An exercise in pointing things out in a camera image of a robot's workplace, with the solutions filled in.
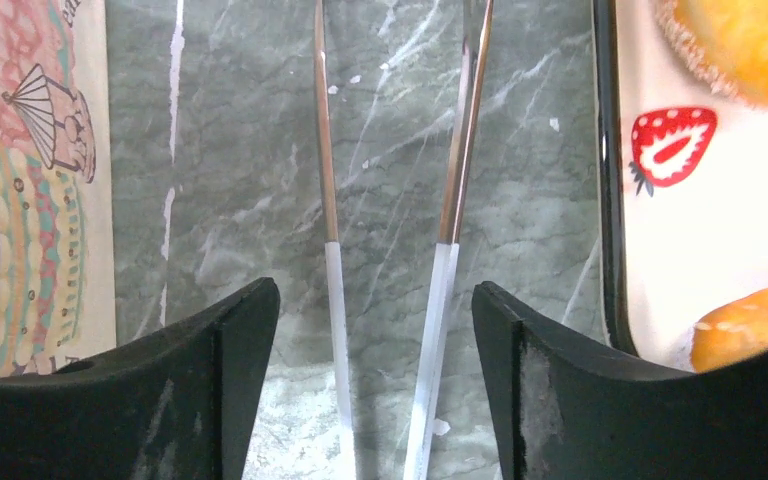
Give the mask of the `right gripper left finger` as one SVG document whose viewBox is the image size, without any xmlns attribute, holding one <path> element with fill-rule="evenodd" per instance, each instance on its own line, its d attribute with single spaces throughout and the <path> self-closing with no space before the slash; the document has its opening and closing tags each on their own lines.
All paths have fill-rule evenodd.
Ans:
<svg viewBox="0 0 768 480">
<path fill-rule="evenodd" d="M 47 374 L 0 378 L 0 479 L 238 479 L 279 317 L 260 278 Z"/>
</svg>

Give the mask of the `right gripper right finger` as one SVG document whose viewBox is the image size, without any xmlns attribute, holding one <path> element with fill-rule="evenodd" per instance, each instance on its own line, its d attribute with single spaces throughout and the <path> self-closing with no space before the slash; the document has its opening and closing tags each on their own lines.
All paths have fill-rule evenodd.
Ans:
<svg viewBox="0 0 768 480">
<path fill-rule="evenodd" d="M 768 352 L 701 375 L 603 345 L 478 284 L 506 479 L 768 479 Z"/>
</svg>

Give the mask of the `orange fake bread piece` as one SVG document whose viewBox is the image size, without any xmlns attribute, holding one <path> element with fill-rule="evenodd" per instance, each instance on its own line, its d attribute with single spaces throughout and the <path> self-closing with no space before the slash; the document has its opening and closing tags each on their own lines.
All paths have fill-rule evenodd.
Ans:
<svg viewBox="0 0 768 480">
<path fill-rule="evenodd" d="M 768 1 L 654 1 L 654 18 L 712 93 L 768 108 Z"/>
</svg>

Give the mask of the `metal serving tongs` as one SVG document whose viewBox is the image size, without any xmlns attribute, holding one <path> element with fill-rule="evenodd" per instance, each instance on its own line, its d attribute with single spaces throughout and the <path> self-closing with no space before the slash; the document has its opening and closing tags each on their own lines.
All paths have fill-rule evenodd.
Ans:
<svg viewBox="0 0 768 480">
<path fill-rule="evenodd" d="M 494 4 L 491 1 L 466 1 L 463 4 L 464 33 L 458 102 L 408 429 L 403 470 L 406 479 L 424 479 L 428 475 L 493 10 Z M 354 479 L 357 476 L 357 461 L 351 405 L 349 340 L 330 130 L 324 4 L 321 1 L 314 4 L 313 78 L 321 202 L 325 224 L 328 307 L 339 424 L 339 456 L 335 472 L 340 479 Z"/>
</svg>

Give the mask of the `strawberry print tray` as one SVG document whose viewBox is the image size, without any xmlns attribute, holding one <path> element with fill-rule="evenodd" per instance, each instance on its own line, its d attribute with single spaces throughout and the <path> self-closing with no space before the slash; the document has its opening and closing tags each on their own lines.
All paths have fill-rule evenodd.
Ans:
<svg viewBox="0 0 768 480">
<path fill-rule="evenodd" d="M 699 320 L 768 287 L 768 108 L 713 91 L 665 1 L 592 5 L 610 344 L 689 369 Z"/>
</svg>

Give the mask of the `paper bag with orange handles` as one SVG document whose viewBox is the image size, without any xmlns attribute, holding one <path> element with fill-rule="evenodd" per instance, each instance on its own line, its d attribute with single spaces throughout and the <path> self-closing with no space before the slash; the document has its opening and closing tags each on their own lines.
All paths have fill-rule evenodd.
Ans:
<svg viewBox="0 0 768 480">
<path fill-rule="evenodd" d="M 0 377 L 116 343 L 105 5 L 0 1 Z"/>
</svg>

